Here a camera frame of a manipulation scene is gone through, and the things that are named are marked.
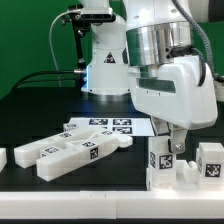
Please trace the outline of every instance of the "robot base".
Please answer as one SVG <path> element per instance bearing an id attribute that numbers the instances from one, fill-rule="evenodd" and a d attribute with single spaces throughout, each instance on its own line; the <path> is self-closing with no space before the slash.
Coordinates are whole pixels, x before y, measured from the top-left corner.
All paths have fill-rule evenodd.
<path id="1" fill-rule="evenodd" d="M 84 88 L 82 88 L 81 96 L 83 98 L 96 100 L 96 101 L 102 101 L 102 102 L 118 102 L 118 101 L 129 101 L 131 100 L 131 94 L 125 93 L 121 95 L 103 95 L 103 94 L 94 94 L 85 91 Z"/>

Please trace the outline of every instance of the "white block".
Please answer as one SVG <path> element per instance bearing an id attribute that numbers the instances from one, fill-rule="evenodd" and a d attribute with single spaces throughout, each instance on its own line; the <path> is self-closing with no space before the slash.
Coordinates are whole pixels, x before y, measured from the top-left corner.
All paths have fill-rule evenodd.
<path id="1" fill-rule="evenodd" d="M 0 172 L 3 170 L 7 163 L 6 149 L 0 148 Z"/>
<path id="2" fill-rule="evenodd" d="M 14 149 L 15 162 L 17 165 L 27 168 L 36 164 L 40 158 L 40 151 L 46 147 L 57 146 L 63 148 L 66 142 L 86 139 L 95 133 L 94 128 L 85 127 L 60 133 L 49 138 L 42 139 Z"/>
<path id="3" fill-rule="evenodd" d="M 169 152 L 169 136 L 149 138 L 149 179 L 151 190 L 171 189 L 176 181 L 176 155 Z"/>
<path id="4" fill-rule="evenodd" d="M 98 136 L 37 160 L 37 175 L 46 181 L 101 159 L 119 147 L 114 135 Z"/>
<path id="5" fill-rule="evenodd" d="M 197 150 L 200 190 L 224 190 L 224 148 L 220 143 L 200 143 Z"/>

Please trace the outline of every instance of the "black cable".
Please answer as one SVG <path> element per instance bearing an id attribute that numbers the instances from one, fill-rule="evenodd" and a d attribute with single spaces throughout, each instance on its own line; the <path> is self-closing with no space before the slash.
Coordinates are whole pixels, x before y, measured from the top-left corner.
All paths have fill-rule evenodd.
<path id="1" fill-rule="evenodd" d="M 14 91 L 17 86 L 21 85 L 25 80 L 36 77 L 36 76 L 40 76 L 40 75 L 58 75 L 58 74 L 74 74 L 74 71 L 71 70 L 64 70 L 64 71 L 40 71 L 40 72 L 34 72 L 31 73 L 29 75 L 24 76 L 23 78 L 21 78 L 18 82 L 16 82 L 16 84 L 11 88 L 11 91 Z"/>
<path id="2" fill-rule="evenodd" d="M 205 78 L 206 78 L 206 64 L 205 64 L 205 59 L 203 54 L 201 53 L 201 51 L 199 51 L 197 48 L 192 47 L 191 48 L 191 52 L 192 53 L 196 53 L 199 57 L 200 60 L 200 64 L 201 64 L 201 78 L 200 81 L 198 83 L 198 86 L 202 86 L 205 82 Z"/>
<path id="3" fill-rule="evenodd" d="M 46 79 L 46 80 L 33 80 L 33 81 L 25 81 L 21 82 L 17 85 L 17 87 L 25 84 L 30 84 L 30 83 L 37 83 L 37 82 L 58 82 L 58 81 L 75 81 L 76 79 Z"/>

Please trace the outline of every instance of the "white object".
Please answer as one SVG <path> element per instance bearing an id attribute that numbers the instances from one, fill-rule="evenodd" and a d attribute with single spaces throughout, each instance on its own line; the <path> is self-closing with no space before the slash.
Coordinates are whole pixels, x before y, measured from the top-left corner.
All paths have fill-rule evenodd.
<path id="1" fill-rule="evenodd" d="M 40 158 L 40 151 L 46 147 L 60 146 L 66 142 L 84 140 L 94 134 L 94 128 L 71 130 L 60 133 L 36 142 L 32 142 L 14 149 L 15 162 L 17 165 L 27 168 L 36 164 Z"/>
<path id="2" fill-rule="evenodd" d="M 149 118 L 71 118 L 64 124 L 64 131 L 84 126 L 98 126 L 119 134 L 129 136 L 154 136 L 151 120 Z"/>
<path id="3" fill-rule="evenodd" d="M 155 24 L 186 21 L 168 0 L 123 0 L 123 2 L 127 13 L 127 31 Z M 190 15 L 188 0 L 179 0 L 179 3 Z"/>
<path id="4" fill-rule="evenodd" d="M 176 182 L 176 155 L 169 152 L 169 136 L 149 138 L 150 190 L 172 189 Z"/>
<path id="5" fill-rule="evenodd" d="M 0 192 L 0 219 L 212 220 L 224 219 L 223 204 L 211 191 Z"/>
<path id="6" fill-rule="evenodd" d="M 127 135 L 84 126 L 15 148 L 14 152 L 18 165 L 26 168 L 37 164 L 38 176 L 50 181 L 131 144 Z"/>
<path id="7" fill-rule="evenodd" d="M 0 148 L 0 172 L 3 170 L 7 163 L 6 149 Z"/>
<path id="8" fill-rule="evenodd" d="M 104 97 L 129 93 L 128 65 L 124 64 L 126 47 L 125 21 L 116 15 L 113 23 L 92 28 L 92 61 L 87 66 L 87 84 L 83 92 Z"/>
<path id="9" fill-rule="evenodd" d="M 84 165 L 99 160 L 118 147 L 132 144 L 132 138 L 104 128 L 98 128 L 96 136 L 74 144 L 37 160 L 37 175 L 46 181 L 53 180 Z"/>
<path id="10" fill-rule="evenodd" d="M 213 125 L 217 119 L 216 96 L 208 66 L 206 71 L 205 82 L 199 87 L 197 56 L 175 58 L 173 64 L 160 66 L 159 80 L 173 81 L 173 93 L 141 88 L 137 84 L 136 74 L 130 74 L 135 108 L 188 130 Z"/>
<path id="11" fill-rule="evenodd" d="M 220 143 L 200 143 L 197 151 L 200 190 L 224 190 L 224 148 Z"/>

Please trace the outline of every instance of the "white plastic block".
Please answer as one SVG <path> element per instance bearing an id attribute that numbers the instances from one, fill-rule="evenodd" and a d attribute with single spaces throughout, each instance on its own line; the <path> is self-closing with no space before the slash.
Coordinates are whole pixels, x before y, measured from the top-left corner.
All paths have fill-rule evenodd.
<path id="1" fill-rule="evenodd" d="M 129 136 L 120 136 L 101 129 L 101 133 L 95 138 L 38 159 L 37 175 L 46 181 L 53 180 L 111 154 L 119 146 L 129 146 L 132 144 L 130 140 Z"/>
<path id="2" fill-rule="evenodd" d="M 176 160 L 176 169 L 177 175 L 183 175 L 186 185 L 197 183 L 197 163 L 194 161 L 187 163 L 186 160 Z"/>
<path id="3" fill-rule="evenodd" d="M 60 133 L 27 145 L 14 149 L 15 162 L 17 165 L 27 168 L 36 164 L 40 158 L 40 151 L 46 147 L 57 146 L 63 148 L 66 142 L 84 140 L 95 133 L 94 128 L 85 127 Z"/>
<path id="4" fill-rule="evenodd" d="M 200 190 L 224 190 L 224 148 L 220 143 L 200 143 L 197 150 Z"/>
<path id="5" fill-rule="evenodd" d="M 168 136 L 149 138 L 151 190 L 171 189 L 176 181 L 176 155 L 169 152 Z"/>
<path id="6" fill-rule="evenodd" d="M 0 148 L 0 172 L 3 170 L 7 163 L 6 149 Z"/>

